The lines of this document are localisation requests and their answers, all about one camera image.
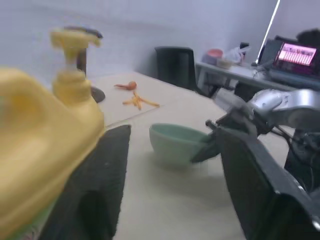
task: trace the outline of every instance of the table surface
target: table surface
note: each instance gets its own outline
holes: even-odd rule
[[[250,67],[234,65],[230,69],[223,69],[221,67],[217,67],[204,62],[197,62],[195,66],[196,68],[200,68],[200,70],[205,70],[208,73],[220,74],[228,78],[238,80],[239,82],[243,82],[257,87],[272,88],[282,91],[293,91],[296,89],[285,84],[268,80],[263,74],[256,74],[257,70]]]
[[[161,107],[123,106],[132,92],[114,84],[137,82],[137,92]],[[99,104],[109,128],[130,124],[127,175],[115,240],[244,240],[226,186],[219,156],[186,170],[169,170],[154,164],[149,140],[153,123],[171,123],[210,131],[205,121],[225,112],[211,99],[192,91],[141,75],[125,73],[92,79],[106,93]],[[283,166],[288,147],[277,136],[259,138]]]

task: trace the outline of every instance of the desk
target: desk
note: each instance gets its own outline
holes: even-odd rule
[[[137,92],[159,108],[122,106],[132,92],[114,89],[114,83],[137,82]],[[124,195],[115,240],[245,240],[226,186],[219,156],[185,171],[154,164],[149,140],[153,123],[172,123],[205,133],[207,119],[225,112],[209,98],[138,74],[126,73],[93,79],[106,93],[99,104],[109,128],[130,124]],[[261,138],[283,166],[288,147],[273,135]]]
[[[204,62],[198,62],[196,65],[198,73],[198,87],[202,89],[205,84],[206,74],[217,74],[229,79],[256,86],[263,89],[277,89],[281,91],[293,91],[294,87],[283,85],[274,81],[266,80],[261,74],[256,74],[256,70],[242,66],[232,66],[230,69],[223,69]]]

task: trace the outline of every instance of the yellow bottle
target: yellow bottle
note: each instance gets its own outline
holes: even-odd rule
[[[56,30],[51,40],[68,65],[53,83],[55,96],[22,71],[0,69],[0,240],[23,236],[104,133],[90,82],[71,67],[99,39]]]

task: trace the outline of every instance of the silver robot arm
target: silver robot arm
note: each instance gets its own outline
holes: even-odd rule
[[[258,92],[248,103],[269,124],[307,132],[320,131],[320,93],[310,89]]]
[[[289,92],[266,89],[258,92],[249,102],[245,102],[222,88],[214,100],[227,112],[241,109],[246,115],[243,118],[253,118],[256,112],[270,125],[320,132],[320,92],[310,89]],[[243,122],[244,119],[237,117],[237,121]]]

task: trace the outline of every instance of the laptop screen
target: laptop screen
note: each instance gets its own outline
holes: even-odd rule
[[[320,49],[283,43],[273,69],[320,79]]]
[[[280,51],[279,60],[310,66],[317,49],[285,43]]]

